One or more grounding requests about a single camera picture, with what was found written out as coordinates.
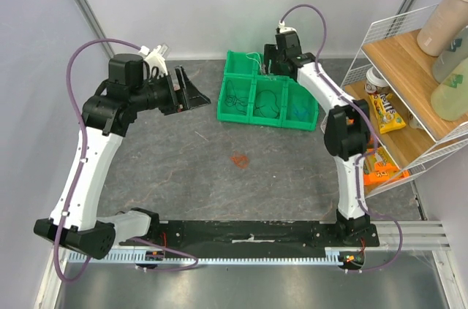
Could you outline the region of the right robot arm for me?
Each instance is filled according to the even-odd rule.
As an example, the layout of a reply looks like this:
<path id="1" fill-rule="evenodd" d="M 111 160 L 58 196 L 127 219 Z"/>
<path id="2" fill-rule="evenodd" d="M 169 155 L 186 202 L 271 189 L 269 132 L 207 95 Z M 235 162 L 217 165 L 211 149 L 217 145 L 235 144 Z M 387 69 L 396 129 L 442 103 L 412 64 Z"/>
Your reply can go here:
<path id="1" fill-rule="evenodd" d="M 331 232 L 345 246 L 378 246 L 363 192 L 363 156 L 373 134 L 369 105 L 341 89 L 322 69 L 318 57 L 304 53 L 294 28 L 278 27 L 274 44 L 264 46 L 266 73 L 288 76 L 305 88 L 327 114 L 324 143 L 338 176 L 339 203 Z"/>

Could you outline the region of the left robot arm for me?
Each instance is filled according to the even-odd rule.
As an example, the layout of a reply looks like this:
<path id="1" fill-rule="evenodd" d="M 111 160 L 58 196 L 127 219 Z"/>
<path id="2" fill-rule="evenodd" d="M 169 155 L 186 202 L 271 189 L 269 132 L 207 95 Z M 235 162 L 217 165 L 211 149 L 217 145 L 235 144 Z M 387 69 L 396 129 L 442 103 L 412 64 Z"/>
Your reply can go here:
<path id="1" fill-rule="evenodd" d="M 108 76 L 83 105 L 87 138 L 78 141 L 71 171 L 61 197 L 47 218 L 36 220 L 34 233 L 61 247 L 94 259 L 103 259 L 120 242 L 136 237 L 144 245 L 160 238 L 157 213 L 133 208 L 111 217 L 99 217 L 97 207 L 110 163 L 137 114 L 158 109 L 172 115 L 210 104 L 177 66 L 174 85 L 149 58 L 120 53 L 108 64 Z"/>

